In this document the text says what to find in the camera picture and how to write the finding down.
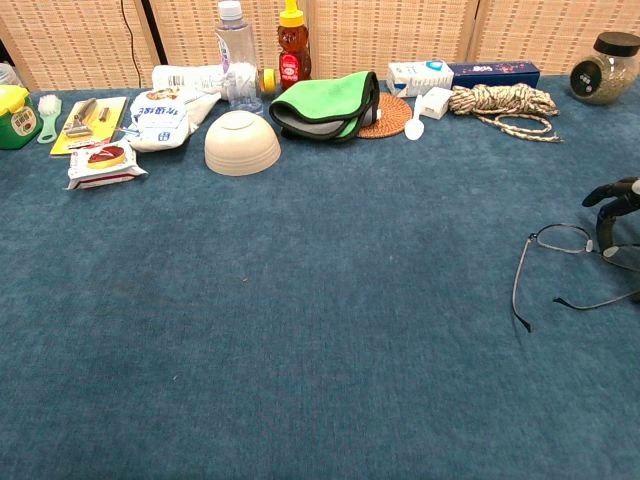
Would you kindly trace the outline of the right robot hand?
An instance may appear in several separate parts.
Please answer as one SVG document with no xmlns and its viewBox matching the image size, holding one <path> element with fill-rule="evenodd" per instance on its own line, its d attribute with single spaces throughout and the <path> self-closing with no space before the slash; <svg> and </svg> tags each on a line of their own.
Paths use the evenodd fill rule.
<svg viewBox="0 0 640 480">
<path fill-rule="evenodd" d="M 596 235 L 602 254 L 611 258 L 616 252 L 613 239 L 616 219 L 639 209 L 639 178 L 625 177 L 617 182 L 598 186 L 583 199 L 582 206 L 592 207 L 606 198 L 612 198 L 612 201 L 599 210 Z"/>
</svg>

